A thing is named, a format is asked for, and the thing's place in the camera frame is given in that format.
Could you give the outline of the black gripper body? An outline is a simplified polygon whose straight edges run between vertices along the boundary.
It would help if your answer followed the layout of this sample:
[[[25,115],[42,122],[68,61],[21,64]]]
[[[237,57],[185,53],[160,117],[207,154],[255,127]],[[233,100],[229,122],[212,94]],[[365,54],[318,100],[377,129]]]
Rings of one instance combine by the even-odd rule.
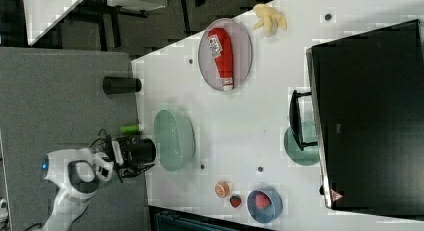
[[[112,141],[115,171],[119,178],[133,178],[154,167],[156,146],[151,139],[127,136]]]

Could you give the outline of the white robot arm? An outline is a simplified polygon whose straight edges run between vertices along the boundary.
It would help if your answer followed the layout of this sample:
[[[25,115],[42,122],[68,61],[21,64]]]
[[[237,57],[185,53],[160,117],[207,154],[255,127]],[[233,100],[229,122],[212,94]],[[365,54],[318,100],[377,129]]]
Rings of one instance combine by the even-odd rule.
[[[154,166],[156,147],[138,137],[99,138],[88,148],[46,154],[43,178],[58,188],[47,221],[36,231],[68,231],[87,210],[102,184],[137,177]]]

